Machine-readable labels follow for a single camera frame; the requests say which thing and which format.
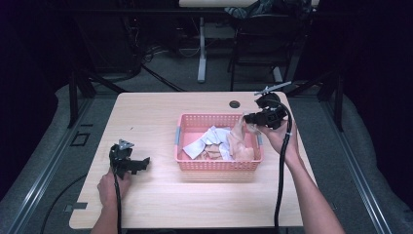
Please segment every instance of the gray carpet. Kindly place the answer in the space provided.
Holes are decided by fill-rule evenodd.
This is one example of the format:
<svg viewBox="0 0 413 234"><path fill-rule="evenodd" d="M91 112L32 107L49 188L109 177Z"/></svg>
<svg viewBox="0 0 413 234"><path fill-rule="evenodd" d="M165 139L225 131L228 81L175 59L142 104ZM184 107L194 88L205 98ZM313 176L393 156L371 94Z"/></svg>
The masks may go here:
<svg viewBox="0 0 413 234"><path fill-rule="evenodd" d="M146 65L187 91L214 92L229 91L230 74L226 72L229 50L213 42L208 48L206 82L197 82L198 55L186 58L171 53L159 53ZM240 70L239 74L265 73L256 70ZM171 88L142 70L136 77L117 83L131 92L172 92ZM55 119L45 133L38 148L33 153L19 178L0 203L0 233L40 233L45 215L53 200L72 181L84 175L92 162L97 145L109 118L116 94L98 83L94 83L98 95L94 99L79 96L82 110L77 125L67 130L69 123L68 88L63 87L56 94L59 107ZM249 89L259 90L262 85ZM331 116L326 109L330 104L318 102L314 87L300 97L289 99L296 118L307 154L313 167L317 183L327 201L335 209L347 233L377 233L377 227L366 208L359 188L349 170L346 152L337 136L335 127L330 124ZM393 233L413 233L412 212L393 194L386 180L375 167L375 154L370 137L352 103L345 98L343 108L342 134L351 146L362 169L377 204ZM84 146L70 146L76 134L89 135ZM74 143L82 143L78 137ZM30 200L32 185L44 171L54 155L61 155L56 161L56 171L45 184L45 190L38 193L40 200ZM83 186L83 180L74 183L58 199L48 216L45 233L89 233L88 230L73 230L68 225L71 216L69 206L74 204ZM32 209L25 210L26 201L34 201ZM244 230L249 233L268 233L269 230ZM300 227L288 228L288 233L303 233Z"/></svg>

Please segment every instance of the human arm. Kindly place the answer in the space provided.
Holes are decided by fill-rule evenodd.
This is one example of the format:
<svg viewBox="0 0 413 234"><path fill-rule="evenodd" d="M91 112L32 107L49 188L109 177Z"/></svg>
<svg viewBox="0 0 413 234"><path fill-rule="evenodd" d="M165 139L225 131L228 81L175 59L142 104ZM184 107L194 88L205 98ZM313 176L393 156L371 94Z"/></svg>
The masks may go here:
<svg viewBox="0 0 413 234"><path fill-rule="evenodd" d="M118 177L118 183L122 199L125 197L131 186L130 173L126 172L124 179ZM102 176L97 185L97 189L99 190L102 210L91 233L116 234L118 233L118 203L115 190L115 177L113 176L112 171L109 171L106 175Z"/></svg>
<svg viewBox="0 0 413 234"><path fill-rule="evenodd" d="M286 122L276 130L258 127L277 152L281 152ZM337 216L310 177L298 149L297 127L292 121L291 137L285 151L285 163L291 171L300 204L304 229L307 234L344 233Z"/></svg>

